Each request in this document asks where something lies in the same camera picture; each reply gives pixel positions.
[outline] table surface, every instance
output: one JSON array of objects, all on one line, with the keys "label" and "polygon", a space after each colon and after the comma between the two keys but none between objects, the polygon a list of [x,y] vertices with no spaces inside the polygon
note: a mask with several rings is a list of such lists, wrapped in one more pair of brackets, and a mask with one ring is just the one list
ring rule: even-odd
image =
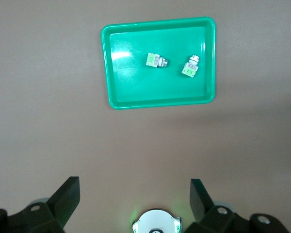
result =
[{"label": "table surface", "polygon": [[[201,16],[217,26],[214,101],[112,109],[101,29]],[[81,201],[67,233],[129,233],[150,208],[186,228],[191,178],[291,232],[291,0],[0,0],[0,208],[69,176]]]}]

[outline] tray rim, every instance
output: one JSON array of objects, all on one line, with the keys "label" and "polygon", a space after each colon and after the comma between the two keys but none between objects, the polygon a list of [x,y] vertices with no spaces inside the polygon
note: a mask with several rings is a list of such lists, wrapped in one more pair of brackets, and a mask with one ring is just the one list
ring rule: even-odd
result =
[{"label": "tray rim", "polygon": [[[110,33],[108,34],[108,31],[111,29],[116,28],[117,30],[123,30],[127,27],[133,27],[133,28],[140,28],[140,27],[146,27],[148,25],[157,25],[157,26],[166,26],[166,25],[177,25],[177,24],[183,24],[186,21],[189,23],[192,23],[192,21],[208,21],[211,26],[212,26],[212,77],[211,77],[211,96],[203,101],[192,101],[192,102],[183,102],[183,103],[179,103],[179,102],[172,102],[172,103],[155,103],[155,104],[142,104],[143,102],[149,102],[149,100],[139,100],[139,101],[126,101],[123,102],[123,104],[125,103],[136,103],[136,104],[130,104],[129,106],[118,106],[116,101],[116,97],[114,97],[113,92],[113,88],[111,87],[110,84],[110,70],[109,70],[109,66],[108,66],[108,57],[107,57],[107,51],[106,51],[106,37],[110,37],[111,34],[115,34],[115,33]],[[181,106],[181,105],[192,105],[192,104],[206,104],[206,103],[210,103],[213,101],[213,99],[215,98],[215,90],[216,90],[216,61],[215,61],[215,44],[216,44],[216,24],[215,21],[211,18],[211,17],[190,17],[190,18],[177,18],[177,19],[165,19],[165,20],[156,20],[156,21],[145,21],[145,22],[132,22],[132,23],[120,23],[120,24],[109,24],[106,25],[105,27],[102,28],[101,30],[101,34],[100,34],[100,38],[101,38],[101,44],[102,44],[102,53],[103,53],[103,58],[104,58],[104,67],[105,67],[105,75],[106,75],[106,84],[107,84],[107,91],[108,91],[108,100],[109,100],[109,104],[112,108],[116,109],[116,110],[121,110],[121,109],[135,109],[135,108],[149,108],[149,107],[165,107],[165,106]],[[168,100],[180,100],[181,98],[169,98]]]}]

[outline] metal screw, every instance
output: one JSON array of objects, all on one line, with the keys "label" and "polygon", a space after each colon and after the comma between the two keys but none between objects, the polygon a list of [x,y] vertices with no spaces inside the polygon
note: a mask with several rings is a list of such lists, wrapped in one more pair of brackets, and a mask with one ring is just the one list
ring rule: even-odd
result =
[{"label": "metal screw", "polygon": [[267,217],[265,217],[265,216],[259,216],[259,217],[258,217],[258,220],[259,220],[261,223],[265,223],[265,224],[270,224],[270,223],[271,223],[270,220],[269,220]]},{"label": "metal screw", "polygon": [[223,207],[219,207],[218,208],[218,212],[220,214],[222,214],[222,215],[227,215],[228,214],[227,210],[225,208],[223,208]]},{"label": "metal screw", "polygon": [[40,209],[39,205],[35,205],[34,207],[31,208],[31,211],[37,211]]},{"label": "metal screw", "polygon": [[162,67],[166,67],[167,63],[168,63],[168,60],[163,58]]}]

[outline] green label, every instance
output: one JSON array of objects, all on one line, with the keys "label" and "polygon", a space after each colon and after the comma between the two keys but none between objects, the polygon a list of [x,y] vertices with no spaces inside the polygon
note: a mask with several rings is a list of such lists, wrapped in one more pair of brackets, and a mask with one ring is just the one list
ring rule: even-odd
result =
[{"label": "green label", "polygon": [[153,66],[155,61],[155,54],[154,53],[149,53],[147,56],[147,61],[146,65],[147,66]]},{"label": "green label", "polygon": [[193,70],[192,68],[185,67],[182,71],[183,74],[188,75],[190,77],[193,77],[196,74],[196,71]]}]

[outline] small white part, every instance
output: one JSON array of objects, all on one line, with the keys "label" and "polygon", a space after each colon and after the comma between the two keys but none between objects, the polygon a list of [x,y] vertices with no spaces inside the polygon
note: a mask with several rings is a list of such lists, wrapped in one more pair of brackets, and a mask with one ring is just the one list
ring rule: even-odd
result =
[{"label": "small white part", "polygon": [[190,57],[189,63],[192,63],[193,65],[197,65],[199,62],[199,56],[193,55]]},{"label": "small white part", "polygon": [[228,211],[225,208],[223,208],[223,207],[219,207],[218,208],[218,212],[220,214],[222,214],[222,215],[227,215],[228,214]]},{"label": "small white part", "polygon": [[162,63],[163,63],[163,58],[162,58],[162,57],[160,57],[160,60],[159,60],[159,67],[161,67],[161,66],[162,66]]},{"label": "small white part", "polygon": [[222,201],[214,201],[213,203],[214,203],[214,205],[221,205],[223,207],[226,207],[226,208],[230,209],[233,213],[236,213],[234,206],[230,203],[222,202]]},{"label": "small white part", "polygon": [[193,78],[198,70],[198,66],[197,66],[198,62],[199,62],[198,56],[193,55],[192,57],[190,57],[189,61],[187,63],[185,63],[185,65],[184,65],[184,68],[182,70],[182,74],[185,74],[185,75]]},{"label": "small white part", "polygon": [[181,233],[181,222],[163,210],[145,212],[132,229],[134,233],[149,233],[151,230],[161,230],[164,233]]},{"label": "small white part", "polygon": [[39,205],[35,205],[34,207],[31,208],[31,211],[37,211],[40,209],[40,206]]},{"label": "small white part", "polygon": [[168,63],[168,60],[160,57],[159,54],[155,53],[148,53],[147,60],[146,60],[146,65],[150,67],[166,67]]},{"label": "small white part", "polygon": [[270,223],[271,223],[270,220],[269,220],[267,217],[265,217],[265,216],[259,216],[259,217],[258,217],[258,220],[259,220],[261,223],[264,223],[264,224],[270,224]]}]

